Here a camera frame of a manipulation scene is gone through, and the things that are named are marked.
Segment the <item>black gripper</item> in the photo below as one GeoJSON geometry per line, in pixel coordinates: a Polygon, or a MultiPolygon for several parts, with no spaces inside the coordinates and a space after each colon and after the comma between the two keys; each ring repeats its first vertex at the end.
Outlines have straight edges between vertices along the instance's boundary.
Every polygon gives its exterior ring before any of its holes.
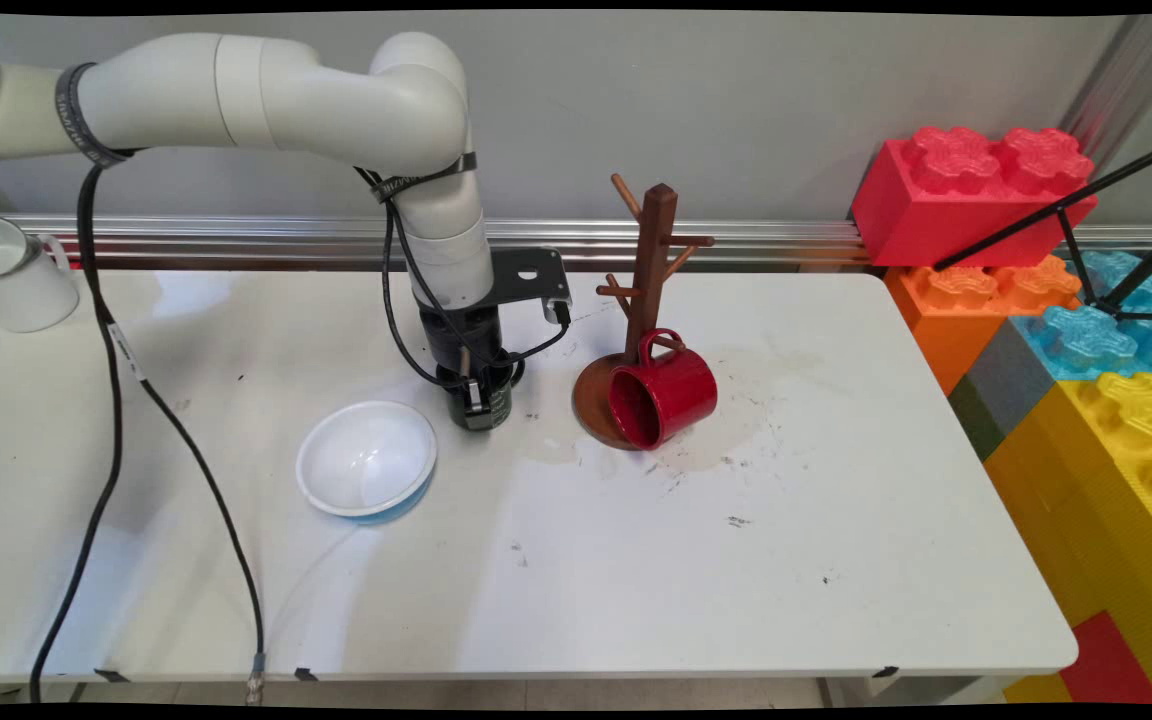
{"type": "Polygon", "coordinates": [[[463,415],[490,416],[490,389],[503,387],[505,382],[516,386],[520,374],[516,364],[488,366],[477,356],[492,355],[494,363],[505,363],[508,354],[502,347],[500,314],[498,306],[477,306],[472,310],[449,310],[450,323],[435,314],[431,306],[419,305],[422,328],[429,340],[429,350],[435,361],[435,378],[444,389],[462,389],[463,415]],[[463,347],[461,336],[470,347],[470,374],[463,377],[462,386],[453,387],[452,381],[461,378],[463,347]]]}

